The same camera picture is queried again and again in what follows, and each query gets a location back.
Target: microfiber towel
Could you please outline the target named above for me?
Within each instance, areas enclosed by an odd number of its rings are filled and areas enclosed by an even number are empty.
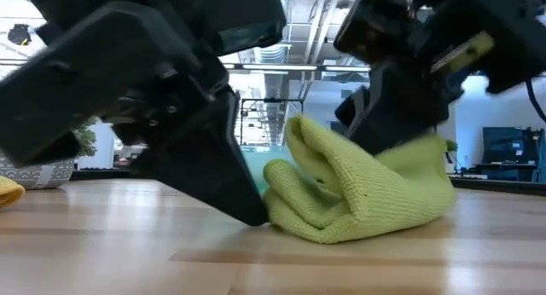
[[[21,185],[0,176],[0,209],[16,203],[24,194],[25,189]]]
[[[271,223],[301,238],[333,244],[413,228],[455,203],[438,135],[373,157],[303,115],[286,130],[298,167],[284,159],[265,165],[264,202]]]

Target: wooden tabletop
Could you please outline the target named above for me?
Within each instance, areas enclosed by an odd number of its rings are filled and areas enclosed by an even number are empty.
[[[0,211],[0,294],[545,294],[546,199],[459,196],[427,226],[321,246],[157,182],[71,182]]]

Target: yellow cloth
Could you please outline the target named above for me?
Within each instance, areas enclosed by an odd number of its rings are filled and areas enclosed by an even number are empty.
[[[264,168],[271,223],[322,244],[412,228],[441,217],[455,203],[444,169],[445,141],[428,135],[375,158],[304,116],[290,119],[287,142],[309,181],[274,159]]]
[[[25,189],[21,185],[0,176],[0,209],[16,203],[24,194]]]

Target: green towel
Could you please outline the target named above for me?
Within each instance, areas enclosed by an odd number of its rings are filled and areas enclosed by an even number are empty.
[[[304,116],[290,119],[287,143],[294,164],[273,159],[264,168],[270,220],[323,244],[420,226],[455,203],[444,171],[445,142],[428,135],[375,158]]]

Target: ceiling pipe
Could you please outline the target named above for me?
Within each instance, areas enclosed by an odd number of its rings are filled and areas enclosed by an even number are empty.
[[[321,23],[322,10],[324,9],[325,3],[326,3],[326,0],[317,0],[317,10],[315,13],[315,17],[313,18],[313,21],[311,22],[311,29],[309,30],[309,38],[307,38],[307,46],[305,47],[304,63],[306,63],[309,60],[309,56],[311,55],[311,49],[313,48],[313,43],[315,42],[315,36],[317,35],[318,25]]]
[[[328,8],[326,18],[324,19],[324,23],[322,24],[321,32],[317,40],[317,47],[315,48],[315,51],[313,52],[313,57],[311,58],[311,64],[317,63],[318,55],[321,53],[322,44],[324,43],[324,38],[326,38],[326,36],[328,35],[328,29],[330,28],[330,24],[332,23],[332,19],[334,18],[334,12],[338,6],[338,1],[339,0],[330,0],[330,7]]]

